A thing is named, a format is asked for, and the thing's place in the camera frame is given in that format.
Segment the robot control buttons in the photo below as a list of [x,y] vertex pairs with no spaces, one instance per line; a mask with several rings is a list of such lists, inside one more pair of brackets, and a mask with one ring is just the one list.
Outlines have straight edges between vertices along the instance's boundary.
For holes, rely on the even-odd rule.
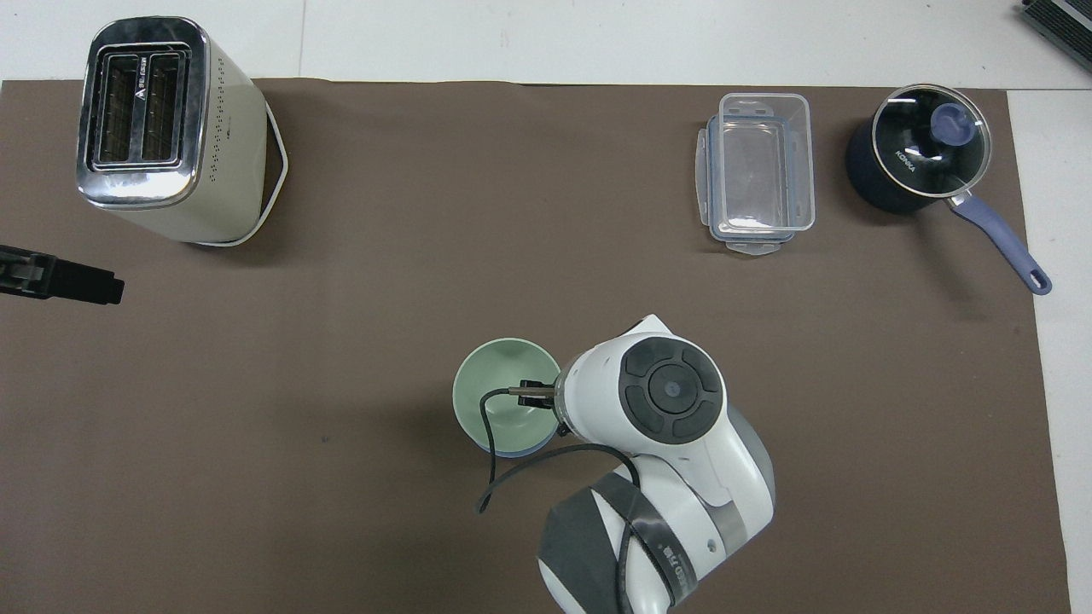
[[724,406],[716,367],[677,339],[645,339],[630,347],[622,356],[618,388],[633,426],[662,444],[701,437]]

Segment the brown surface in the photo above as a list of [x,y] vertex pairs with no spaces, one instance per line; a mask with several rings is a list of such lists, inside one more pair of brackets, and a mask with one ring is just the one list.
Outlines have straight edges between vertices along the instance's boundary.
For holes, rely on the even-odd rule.
[[[81,200],[79,83],[3,84],[0,243],[127,286],[0,296],[0,611],[554,612],[546,511],[614,462],[559,459],[476,517],[451,379],[489,339],[565,362],[649,312],[716,359],[778,480],[773,524],[679,612],[1068,611],[1031,295],[943,206],[852,191],[844,143],[887,91],[794,90],[818,221],[746,260],[692,178],[737,87],[260,85],[292,174],[217,250]],[[977,192],[1022,234],[1005,95],[970,95]]]

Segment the saucepan handle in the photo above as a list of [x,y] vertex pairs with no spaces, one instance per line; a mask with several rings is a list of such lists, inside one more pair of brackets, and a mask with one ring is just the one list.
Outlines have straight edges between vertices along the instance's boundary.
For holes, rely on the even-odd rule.
[[957,194],[948,199],[948,204],[956,215],[966,220],[986,233],[989,240],[994,241],[1005,259],[1012,265],[1012,270],[1020,275],[1028,290],[1035,294],[1046,294],[1051,292],[1053,285],[1051,278],[1046,276],[1043,268],[1035,262],[1035,259],[1028,252],[1028,248],[1021,243],[1020,237],[1012,232],[1012,228],[1005,223],[1005,220],[990,209],[988,204],[971,192]]

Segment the white table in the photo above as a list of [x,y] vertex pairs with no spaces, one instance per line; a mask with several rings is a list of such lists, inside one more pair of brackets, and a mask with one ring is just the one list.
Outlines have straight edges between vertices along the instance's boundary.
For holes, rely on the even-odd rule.
[[[1023,24],[1018,2],[874,0],[191,0],[250,76],[353,81],[1009,90],[1075,612],[1092,612],[1092,73]],[[0,0],[0,80],[82,79],[109,21],[163,0]]]

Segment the transparent food container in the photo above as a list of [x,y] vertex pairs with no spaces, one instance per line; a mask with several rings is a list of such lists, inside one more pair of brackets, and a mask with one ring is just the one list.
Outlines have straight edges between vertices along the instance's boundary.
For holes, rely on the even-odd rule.
[[727,94],[698,132],[701,222],[728,249],[762,256],[815,223],[811,121],[797,94]]

